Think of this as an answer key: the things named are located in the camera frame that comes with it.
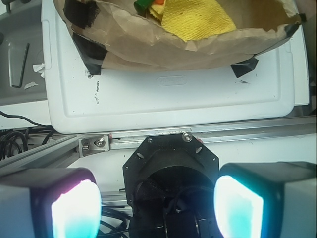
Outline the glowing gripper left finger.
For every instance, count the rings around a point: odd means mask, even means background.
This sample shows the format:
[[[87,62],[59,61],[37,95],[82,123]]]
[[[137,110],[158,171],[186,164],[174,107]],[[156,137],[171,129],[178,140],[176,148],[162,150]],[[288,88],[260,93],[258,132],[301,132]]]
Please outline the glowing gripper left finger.
[[[86,168],[0,171],[2,238],[95,238],[101,193]]]

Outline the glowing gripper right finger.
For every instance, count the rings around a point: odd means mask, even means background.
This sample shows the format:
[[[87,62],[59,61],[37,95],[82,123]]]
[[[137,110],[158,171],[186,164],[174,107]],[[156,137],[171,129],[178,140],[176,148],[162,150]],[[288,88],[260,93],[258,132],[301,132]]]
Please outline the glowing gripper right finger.
[[[213,201],[225,238],[317,236],[314,163],[227,163],[219,171]]]

